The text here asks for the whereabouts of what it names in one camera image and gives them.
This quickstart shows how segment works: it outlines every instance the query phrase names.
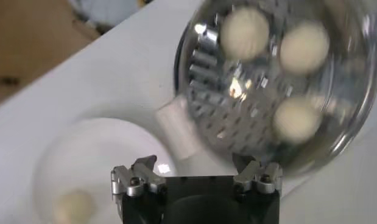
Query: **white surface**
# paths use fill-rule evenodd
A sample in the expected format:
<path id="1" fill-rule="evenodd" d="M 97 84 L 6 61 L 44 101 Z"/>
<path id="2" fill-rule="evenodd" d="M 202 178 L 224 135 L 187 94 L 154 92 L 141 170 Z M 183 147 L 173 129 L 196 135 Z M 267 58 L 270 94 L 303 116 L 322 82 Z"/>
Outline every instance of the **white surface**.
<path id="1" fill-rule="evenodd" d="M 377 127 L 281 202 L 281 224 L 377 224 Z"/>
<path id="2" fill-rule="evenodd" d="M 52 205 L 62 195 L 81 189 L 96 202 L 97 212 L 89 224 L 116 223 L 116 205 L 111 200 L 110 172 L 115 166 L 130 167 L 138 158 L 157 156 L 155 173 L 175 176 L 166 148 L 145 129 L 119 119 L 82 121 L 53 141 L 43 153 L 33 175 L 33 199 L 42 223 L 52 222 Z M 169 172 L 160 168 L 168 166 Z"/>
<path id="3" fill-rule="evenodd" d="M 38 223 L 30 206 L 33 169 L 54 138 L 74 122 L 101 116 L 126 119 L 166 142 L 155 110 L 173 98 L 176 47 L 199 3 L 156 0 L 0 107 L 0 224 Z M 376 125 L 377 101 L 358 141 Z M 184 160 L 178 172 L 216 175 L 230 165 L 217 158 L 208 165 L 212 159 L 208 154 Z M 333 165 L 347 169 L 350 164 L 344 160 Z M 304 180 L 292 180 L 284 188 L 290 191 Z M 317 197 L 310 201 L 319 201 Z"/>

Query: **grater hole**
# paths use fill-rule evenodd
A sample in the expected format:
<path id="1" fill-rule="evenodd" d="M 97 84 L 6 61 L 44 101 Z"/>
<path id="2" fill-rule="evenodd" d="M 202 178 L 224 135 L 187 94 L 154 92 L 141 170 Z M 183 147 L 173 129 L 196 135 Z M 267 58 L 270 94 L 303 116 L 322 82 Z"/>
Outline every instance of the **grater hole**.
<path id="1" fill-rule="evenodd" d="M 212 117 L 214 114 L 215 114 L 215 110 L 212 109 L 208 115 L 209 115 L 210 117 Z"/>
<path id="2" fill-rule="evenodd" d="M 287 12 L 288 12 L 288 14 L 292 13 L 292 8 L 291 8 L 291 5 L 289 3 L 287 4 Z"/>
<path id="3" fill-rule="evenodd" d="M 218 131 L 218 134 L 217 134 L 217 137 L 218 138 L 224 138 L 226 137 L 226 132 L 225 132 L 226 128 L 225 127 L 221 127 Z"/>
<path id="4" fill-rule="evenodd" d="M 261 137 L 261 138 L 259 139 L 259 141 L 257 141 L 257 145 L 260 145 L 260 144 L 263 142 L 263 140 L 264 140 L 264 138 Z"/>
<path id="5" fill-rule="evenodd" d="M 241 121 L 241 117 L 237 118 L 236 121 L 234 122 L 235 125 L 238 125 Z"/>
<path id="6" fill-rule="evenodd" d="M 251 103 L 251 104 L 249 104 L 249 106 L 248 106 L 248 111 L 250 112 L 250 110 L 252 110 L 252 108 L 253 108 L 253 104 Z"/>
<path id="7" fill-rule="evenodd" d="M 248 146 L 244 145 L 243 148 L 241 148 L 240 152 L 245 153 L 248 150 Z"/>
<path id="8" fill-rule="evenodd" d="M 256 126 L 256 121 L 253 121 L 252 124 L 250 125 L 250 129 L 254 129 L 254 127 Z"/>
<path id="9" fill-rule="evenodd" d="M 224 102 L 224 98 L 223 97 L 219 98 L 218 104 L 221 105 L 223 102 Z"/>
<path id="10" fill-rule="evenodd" d="M 252 137 L 252 134 L 247 134 L 247 136 L 245 136 L 245 141 L 248 141 L 250 137 Z"/>
<path id="11" fill-rule="evenodd" d="M 267 118 L 268 117 L 268 112 L 265 112 L 263 115 L 262 115 L 262 118 Z"/>
<path id="12" fill-rule="evenodd" d="M 235 142 L 232 142 L 232 143 L 227 147 L 227 149 L 228 149 L 228 150 L 232 150 L 235 144 L 236 144 Z"/>
<path id="13" fill-rule="evenodd" d="M 238 135 L 238 131 L 235 131 L 233 132 L 233 134 L 231 135 L 232 138 L 236 137 Z"/>
<path id="14" fill-rule="evenodd" d="M 207 101 L 210 100 L 210 94 L 206 93 L 206 95 L 205 95 L 205 100 L 207 100 Z"/>

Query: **dough ball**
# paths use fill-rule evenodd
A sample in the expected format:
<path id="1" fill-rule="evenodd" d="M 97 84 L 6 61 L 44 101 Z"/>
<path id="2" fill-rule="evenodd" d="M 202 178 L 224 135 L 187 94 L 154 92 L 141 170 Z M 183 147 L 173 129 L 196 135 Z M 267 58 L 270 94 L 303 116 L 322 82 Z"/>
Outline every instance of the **dough ball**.
<path id="1" fill-rule="evenodd" d="M 57 224 L 86 224 L 95 212 L 92 196 L 80 189 L 62 195 L 54 206 Z"/>
<path id="2" fill-rule="evenodd" d="M 249 60 L 266 47 L 269 25 L 257 9 L 245 7 L 229 14 L 220 31 L 220 45 L 227 58 Z"/>
<path id="3" fill-rule="evenodd" d="M 303 97 L 286 99 L 273 118 L 278 136 L 291 144 L 301 144 L 313 137 L 320 127 L 321 113 Z"/>
<path id="4" fill-rule="evenodd" d="M 329 45 L 329 36 L 321 24 L 304 22 L 283 38 L 281 65 L 294 75 L 308 75 L 323 65 Z"/>

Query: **white table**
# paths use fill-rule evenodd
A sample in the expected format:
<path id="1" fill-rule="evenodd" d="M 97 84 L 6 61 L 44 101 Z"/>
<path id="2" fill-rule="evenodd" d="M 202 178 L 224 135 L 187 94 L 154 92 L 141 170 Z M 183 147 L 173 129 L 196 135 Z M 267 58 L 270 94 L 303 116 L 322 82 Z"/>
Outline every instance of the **white table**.
<path id="1" fill-rule="evenodd" d="M 74 122 L 126 119 L 166 142 L 154 112 L 174 96 L 175 51 L 200 2 L 155 1 L 0 106 L 0 223 L 38 223 L 30 195 L 33 168 Z M 377 103 L 359 138 L 376 124 Z M 344 160 L 334 163 L 349 166 Z"/>

